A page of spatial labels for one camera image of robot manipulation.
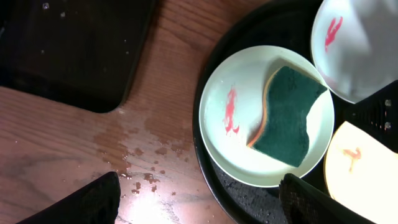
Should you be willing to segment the green yellow sponge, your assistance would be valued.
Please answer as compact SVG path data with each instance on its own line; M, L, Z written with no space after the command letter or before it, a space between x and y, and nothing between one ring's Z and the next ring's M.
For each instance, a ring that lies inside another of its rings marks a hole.
M309 150L307 115L327 87L284 66L264 87L261 125L247 147L292 167L299 167Z

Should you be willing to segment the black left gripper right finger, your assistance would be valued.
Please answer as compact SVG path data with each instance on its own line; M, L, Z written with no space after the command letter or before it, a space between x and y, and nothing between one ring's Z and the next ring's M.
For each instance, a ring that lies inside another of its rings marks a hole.
M279 199L289 224L372 223L293 174L281 180Z

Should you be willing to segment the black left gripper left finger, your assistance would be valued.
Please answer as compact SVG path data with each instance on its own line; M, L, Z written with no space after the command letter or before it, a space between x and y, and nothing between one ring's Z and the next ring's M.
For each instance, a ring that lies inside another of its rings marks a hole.
M120 197L119 177L108 172L18 224L114 224Z

